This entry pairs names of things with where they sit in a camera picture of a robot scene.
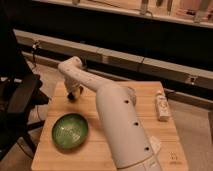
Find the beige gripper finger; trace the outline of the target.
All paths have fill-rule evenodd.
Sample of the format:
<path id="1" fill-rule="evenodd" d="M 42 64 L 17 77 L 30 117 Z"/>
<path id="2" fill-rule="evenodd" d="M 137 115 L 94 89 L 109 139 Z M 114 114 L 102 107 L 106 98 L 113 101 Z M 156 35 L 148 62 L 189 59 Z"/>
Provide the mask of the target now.
<path id="1" fill-rule="evenodd" d="M 83 87 L 82 86 L 80 86 L 79 88 L 78 88 L 78 90 L 77 90 L 77 98 L 79 98 L 80 96 L 81 96 L 81 94 L 83 93 Z"/>

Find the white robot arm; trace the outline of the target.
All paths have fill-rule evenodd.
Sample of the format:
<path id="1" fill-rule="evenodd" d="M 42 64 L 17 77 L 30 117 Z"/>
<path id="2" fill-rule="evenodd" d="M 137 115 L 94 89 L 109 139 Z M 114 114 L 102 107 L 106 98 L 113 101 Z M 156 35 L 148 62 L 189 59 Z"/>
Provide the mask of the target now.
<path id="1" fill-rule="evenodd" d="M 117 171 L 163 171 L 137 117 L 134 92 L 81 67 L 81 59 L 71 57 L 58 70 L 69 86 L 76 82 L 96 93 L 96 110 Z"/>

